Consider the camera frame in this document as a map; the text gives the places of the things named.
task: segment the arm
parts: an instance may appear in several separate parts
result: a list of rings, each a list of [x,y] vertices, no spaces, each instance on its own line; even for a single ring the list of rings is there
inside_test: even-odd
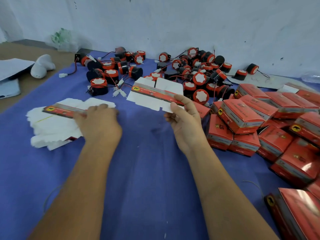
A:
[[[85,117],[75,114],[74,119],[85,137],[85,145],[29,240],[100,238],[108,168],[122,129],[116,110],[106,104],[90,107]]]
[[[198,189],[210,239],[278,239],[238,188],[207,142],[193,102],[176,95],[185,110],[171,103],[166,113],[179,148],[186,155]]]

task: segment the forearm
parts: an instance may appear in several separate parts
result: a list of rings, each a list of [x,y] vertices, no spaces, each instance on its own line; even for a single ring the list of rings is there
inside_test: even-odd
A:
[[[188,155],[210,239],[277,239],[208,144]]]
[[[29,239],[99,239],[107,172],[115,146],[85,144],[59,195]]]

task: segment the hand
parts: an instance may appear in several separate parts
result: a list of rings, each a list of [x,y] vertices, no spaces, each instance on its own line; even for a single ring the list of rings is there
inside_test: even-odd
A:
[[[201,118],[194,103],[185,96],[175,95],[185,109],[172,102],[170,108],[173,113],[165,113],[165,120],[171,124],[180,150],[189,157],[197,148],[207,145],[206,136],[202,130]]]
[[[87,114],[74,113],[76,121],[86,143],[105,143],[106,145],[119,144],[122,128],[117,121],[118,111],[108,108],[106,104],[89,107]]]

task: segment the stack of white inserts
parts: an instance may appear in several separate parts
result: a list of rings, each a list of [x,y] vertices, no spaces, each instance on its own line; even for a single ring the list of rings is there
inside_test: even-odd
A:
[[[112,102],[96,98],[89,98],[84,102],[79,99],[66,98],[57,103],[83,110],[100,104],[107,104],[110,108],[116,106]],[[71,142],[70,137],[77,139],[82,136],[74,119],[45,113],[43,108],[45,107],[34,108],[26,114],[30,126],[34,129],[35,136],[31,138],[33,147],[47,147],[51,151]]]

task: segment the blue tablecloth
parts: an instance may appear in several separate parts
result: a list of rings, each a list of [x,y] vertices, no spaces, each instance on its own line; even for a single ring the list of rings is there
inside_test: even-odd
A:
[[[93,51],[94,57],[103,52]],[[154,60],[141,66],[156,70]],[[74,66],[63,69],[72,72]],[[30,145],[33,129],[26,113],[65,98],[85,101],[87,68],[59,78],[57,72],[0,115],[0,239],[25,239],[43,216],[44,202],[62,185],[75,165],[84,139],[53,151]],[[129,87],[124,87],[128,94]],[[97,98],[114,102],[123,136],[110,164],[101,239],[207,239],[202,208],[189,164],[178,149],[162,111],[153,111],[112,92]],[[262,199],[277,187],[289,187],[272,173],[261,156],[246,157],[214,149],[236,184],[273,230],[275,224]],[[58,194],[53,192],[48,205]]]

